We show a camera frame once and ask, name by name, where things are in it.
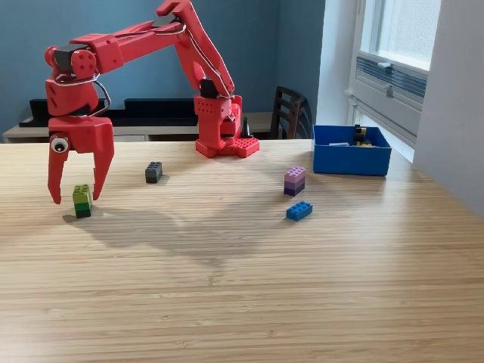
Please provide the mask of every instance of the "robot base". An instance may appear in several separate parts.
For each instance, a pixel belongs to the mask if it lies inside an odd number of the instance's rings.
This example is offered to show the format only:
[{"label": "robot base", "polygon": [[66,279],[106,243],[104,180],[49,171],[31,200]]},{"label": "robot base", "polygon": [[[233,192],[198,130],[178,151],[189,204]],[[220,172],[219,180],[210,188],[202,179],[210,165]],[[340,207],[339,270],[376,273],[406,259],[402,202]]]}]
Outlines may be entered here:
[{"label": "robot base", "polygon": [[233,145],[225,146],[223,149],[214,149],[203,145],[197,140],[195,147],[205,157],[217,157],[219,155],[237,155],[238,157],[249,157],[260,149],[259,140],[256,138],[237,138]]}]

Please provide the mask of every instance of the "window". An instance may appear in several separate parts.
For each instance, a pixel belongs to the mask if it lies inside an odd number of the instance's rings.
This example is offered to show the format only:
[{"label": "window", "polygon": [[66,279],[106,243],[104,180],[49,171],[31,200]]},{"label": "window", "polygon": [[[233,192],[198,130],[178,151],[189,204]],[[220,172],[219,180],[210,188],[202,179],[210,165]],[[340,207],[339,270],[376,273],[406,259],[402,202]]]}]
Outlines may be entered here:
[{"label": "window", "polygon": [[417,140],[441,0],[358,0],[348,124],[364,111],[407,145]]},{"label": "window", "polygon": [[361,50],[429,70],[441,0],[367,0]]}]

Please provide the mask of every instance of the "blue wall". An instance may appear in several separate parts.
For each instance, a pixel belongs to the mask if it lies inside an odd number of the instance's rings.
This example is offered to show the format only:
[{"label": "blue wall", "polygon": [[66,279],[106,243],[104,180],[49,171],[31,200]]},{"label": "blue wall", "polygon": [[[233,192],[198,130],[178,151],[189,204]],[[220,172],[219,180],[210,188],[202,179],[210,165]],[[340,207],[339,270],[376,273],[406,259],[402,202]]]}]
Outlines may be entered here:
[{"label": "blue wall", "polygon": [[[87,33],[113,33],[151,20],[163,0],[15,0],[0,7],[3,71],[0,133],[29,116],[29,100],[44,98],[50,68],[44,51]],[[279,0],[193,0],[224,58],[247,112],[269,111],[277,83]],[[173,47],[101,77],[119,107],[125,98],[194,95]]]},{"label": "blue wall", "polygon": [[278,85],[302,93],[315,122],[325,0],[279,2]]}]

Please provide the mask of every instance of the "googly eye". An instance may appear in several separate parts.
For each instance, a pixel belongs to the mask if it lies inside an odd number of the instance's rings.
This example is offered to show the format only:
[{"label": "googly eye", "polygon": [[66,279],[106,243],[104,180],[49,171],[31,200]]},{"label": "googly eye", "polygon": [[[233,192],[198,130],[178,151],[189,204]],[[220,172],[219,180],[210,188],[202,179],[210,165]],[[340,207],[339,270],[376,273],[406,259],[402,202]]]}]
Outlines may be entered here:
[{"label": "googly eye", "polygon": [[51,142],[51,148],[56,153],[64,153],[69,148],[69,142],[66,138],[55,138]]}]

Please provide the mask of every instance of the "blue lego brick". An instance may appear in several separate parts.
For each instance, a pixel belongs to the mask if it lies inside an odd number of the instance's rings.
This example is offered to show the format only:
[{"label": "blue lego brick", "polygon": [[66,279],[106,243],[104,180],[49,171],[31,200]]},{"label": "blue lego brick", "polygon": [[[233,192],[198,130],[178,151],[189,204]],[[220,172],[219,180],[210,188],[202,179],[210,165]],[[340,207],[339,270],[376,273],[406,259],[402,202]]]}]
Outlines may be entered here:
[{"label": "blue lego brick", "polygon": [[304,217],[310,215],[311,213],[312,213],[312,204],[302,201],[292,206],[286,211],[286,218],[289,218],[289,219],[292,219],[293,221],[298,222]]}]

